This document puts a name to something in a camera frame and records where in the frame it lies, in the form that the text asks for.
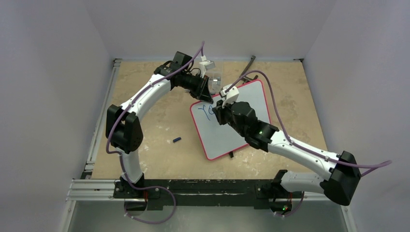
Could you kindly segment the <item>pink framed whiteboard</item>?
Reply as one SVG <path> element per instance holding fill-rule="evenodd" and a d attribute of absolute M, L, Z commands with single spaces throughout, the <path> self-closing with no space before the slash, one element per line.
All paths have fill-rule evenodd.
<path fill-rule="evenodd" d="M 268 104 L 261 80 L 255 80 L 238 87 L 238 102 L 248 102 L 255 110 L 259 120 L 271 122 Z M 248 146 L 245 139 L 241 137 L 229 125 L 219 125 L 212 112 L 220 96 L 213 96 L 214 103 L 197 101 L 190 106 L 190 113 L 199 135 L 204 153 L 208 160 L 217 159 L 223 155 Z"/>

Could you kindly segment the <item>blue marker cap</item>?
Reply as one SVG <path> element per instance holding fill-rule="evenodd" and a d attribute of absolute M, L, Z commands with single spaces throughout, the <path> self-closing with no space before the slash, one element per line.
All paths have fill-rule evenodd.
<path fill-rule="evenodd" d="M 180 140 L 181 140 L 181 137 L 177 137 L 177 138 L 173 139 L 173 143 L 175 143 L 177 141 L 180 141 Z"/>

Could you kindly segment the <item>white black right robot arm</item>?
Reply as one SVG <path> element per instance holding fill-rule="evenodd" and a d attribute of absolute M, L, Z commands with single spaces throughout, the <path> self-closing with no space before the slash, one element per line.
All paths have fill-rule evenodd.
<path fill-rule="evenodd" d="M 318 181 L 298 181 L 295 184 L 284 178 L 275 180 L 271 190 L 276 196 L 282 197 L 291 191 L 317 192 L 339 205 L 350 205 L 362 177 L 352 153 L 323 151 L 292 139 L 278 127 L 259 120 L 247 102 L 234 102 L 226 106 L 222 103 L 219 100 L 212 108 L 220 125 L 229 125 L 251 147 L 291 159 L 319 177 Z"/>

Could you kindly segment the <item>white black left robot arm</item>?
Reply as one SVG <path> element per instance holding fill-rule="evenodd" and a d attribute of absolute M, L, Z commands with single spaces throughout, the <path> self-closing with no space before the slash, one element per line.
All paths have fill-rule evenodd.
<path fill-rule="evenodd" d="M 121 180 L 125 191 L 133 198 L 140 197 L 147 188 L 139 163 L 138 148 L 143 141 L 141 121 L 149 109 L 175 87 L 181 87 L 197 100 L 213 103 L 206 72 L 215 63 L 202 55 L 198 73 L 193 74 L 194 57 L 176 52 L 172 60 L 158 66 L 148 82 L 121 105 L 110 105 L 106 113 L 106 153 L 117 154 L 121 166 Z"/>

